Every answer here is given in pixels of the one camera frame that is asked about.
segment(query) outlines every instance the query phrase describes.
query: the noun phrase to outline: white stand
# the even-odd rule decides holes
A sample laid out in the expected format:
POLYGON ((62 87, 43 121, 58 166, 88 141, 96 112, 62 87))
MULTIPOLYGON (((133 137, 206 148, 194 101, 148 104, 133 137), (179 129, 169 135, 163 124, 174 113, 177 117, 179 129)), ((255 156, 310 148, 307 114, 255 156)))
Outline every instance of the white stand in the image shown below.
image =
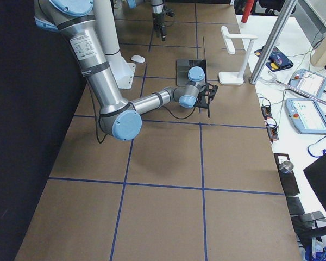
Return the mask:
POLYGON ((94 1, 93 12, 96 17, 96 32, 117 85, 120 89, 130 89, 135 64, 127 63, 121 56, 110 0, 94 1))
POLYGON ((232 39, 250 39, 248 49, 244 57, 244 62, 239 70, 239 72, 219 72, 218 79, 221 84, 236 84, 241 85, 244 83, 244 72, 246 65, 248 64, 251 49, 254 45, 254 41, 257 39, 256 35, 251 34, 230 34, 226 26, 221 27, 221 33, 223 36, 224 43, 229 54, 235 54, 235 48, 232 39))

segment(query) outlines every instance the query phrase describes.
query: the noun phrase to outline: blue joint cap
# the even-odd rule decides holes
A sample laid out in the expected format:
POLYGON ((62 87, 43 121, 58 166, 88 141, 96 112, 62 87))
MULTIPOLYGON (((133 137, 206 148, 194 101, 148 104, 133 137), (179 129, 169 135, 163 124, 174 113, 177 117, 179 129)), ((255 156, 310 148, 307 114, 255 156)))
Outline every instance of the blue joint cap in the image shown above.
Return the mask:
POLYGON ((58 33, 59 32, 58 28, 54 24, 45 22, 45 21, 40 20, 40 19, 38 19, 36 17, 35 17, 35 24, 40 29, 43 29, 43 30, 46 30, 46 31, 55 32, 55 33, 58 33))
POLYGON ((133 9, 136 8, 136 1, 135 0, 127 0, 129 8, 133 9))
POLYGON ((49 0, 49 2, 64 14, 80 17, 93 9, 93 0, 49 0))
POLYGON ((140 132, 141 116, 134 110, 120 113, 112 126, 112 135, 118 140, 132 140, 140 132))
POLYGON ((205 78, 205 73, 202 68, 195 66, 189 70, 189 79, 193 82, 199 82, 205 78))
POLYGON ((192 95, 182 95, 179 99, 179 104, 182 107, 185 107, 187 109, 191 109, 194 104, 196 103, 196 98, 192 95))

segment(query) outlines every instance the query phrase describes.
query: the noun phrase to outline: red cylinder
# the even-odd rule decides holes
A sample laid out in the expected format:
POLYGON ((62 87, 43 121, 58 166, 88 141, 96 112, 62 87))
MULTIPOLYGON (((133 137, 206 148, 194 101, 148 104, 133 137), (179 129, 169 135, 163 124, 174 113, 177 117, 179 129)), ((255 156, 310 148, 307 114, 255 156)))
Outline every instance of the red cylinder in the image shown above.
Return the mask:
POLYGON ((243 17, 241 19, 242 23, 246 23, 248 21, 249 15, 252 10, 252 6, 254 5, 255 0, 247 0, 245 5, 245 10, 243 13, 243 17))

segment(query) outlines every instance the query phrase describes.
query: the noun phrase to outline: white desk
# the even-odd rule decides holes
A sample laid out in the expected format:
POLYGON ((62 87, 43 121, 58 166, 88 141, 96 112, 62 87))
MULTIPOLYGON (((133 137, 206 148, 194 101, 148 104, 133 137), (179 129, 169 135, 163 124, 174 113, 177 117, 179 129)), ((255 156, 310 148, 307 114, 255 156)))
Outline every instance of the white desk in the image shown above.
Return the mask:
MULTIPOLYGON (((276 17, 268 16, 250 16, 247 23, 241 23, 241 16, 237 16, 238 24, 240 27, 241 33, 244 34, 255 34, 259 38, 255 41, 252 53, 255 50, 261 49, 262 46, 266 43, 268 36, 273 28, 276 17)), ((249 44, 249 40, 243 41, 245 49, 249 44)), ((301 30, 298 22, 295 18, 290 17, 281 36, 278 40, 276 46, 286 55, 294 56, 297 54, 303 54, 310 50, 310 43, 306 38, 305 34, 301 30)), ((297 69, 309 68, 309 54, 307 54, 304 59, 304 55, 290 58, 294 63, 293 68, 276 72, 278 80, 281 82, 287 83, 290 77, 297 69)), ((251 71, 255 67, 255 64, 258 61, 256 55, 250 55, 249 66, 251 71)), ((310 67, 310 70, 313 72, 321 70, 322 67, 310 67)), ((263 78, 268 78, 269 69, 265 67, 262 71, 261 76, 263 78)), ((326 70, 322 70, 319 74, 326 76, 326 70)), ((264 97, 268 98, 272 103, 277 103, 282 100, 283 87, 278 85, 266 85, 262 81, 257 81, 256 91, 257 93, 262 94, 264 97)), ((287 98, 302 98, 302 96, 296 95, 291 91, 286 93, 285 99, 287 98)), ((323 94, 321 99, 326 100, 326 94, 323 94)), ((263 104, 267 105, 268 102, 263 100, 263 104)), ((304 135, 299 134, 293 127, 290 122, 290 119, 283 107, 280 115, 280 105, 272 106, 273 117, 277 120, 279 124, 279 140, 275 141, 272 145, 273 153, 287 153, 290 156, 291 161, 294 164, 294 174, 297 180, 297 184, 300 190, 299 198, 303 205, 303 208, 306 213, 321 211, 325 216, 326 212, 317 199, 316 195, 310 187, 303 169, 313 163, 317 158, 313 158, 307 152, 307 146, 313 144, 318 139, 322 138, 323 135, 304 135)), ((321 109, 326 114, 326 106, 321 105, 321 109)), ((311 152, 315 155, 321 155, 321 150, 326 148, 326 139, 312 147, 311 152)))

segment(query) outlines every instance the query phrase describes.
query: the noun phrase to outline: brown tiled surface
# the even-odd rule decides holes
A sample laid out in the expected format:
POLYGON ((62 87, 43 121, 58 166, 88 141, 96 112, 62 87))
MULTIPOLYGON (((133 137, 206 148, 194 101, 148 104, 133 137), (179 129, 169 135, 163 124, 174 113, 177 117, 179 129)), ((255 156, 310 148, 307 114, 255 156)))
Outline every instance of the brown tiled surface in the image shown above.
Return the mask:
POLYGON ((109 260, 122 186, 47 182, 16 261, 109 260))
MULTIPOLYGON (((203 36, 208 80, 239 70, 242 43, 230 55, 220 32, 239 32, 233 7, 167 3, 177 15, 161 42, 149 3, 123 5, 121 53, 146 58, 121 90, 127 99, 174 87, 176 59, 196 59, 197 47, 202 58, 203 36)), ((300 260, 255 87, 211 83, 210 119, 205 109, 178 120, 161 108, 142 116, 133 142, 101 145, 86 89, 17 260, 300 260)))
POLYGON ((202 193, 127 186, 114 261, 204 260, 202 193))

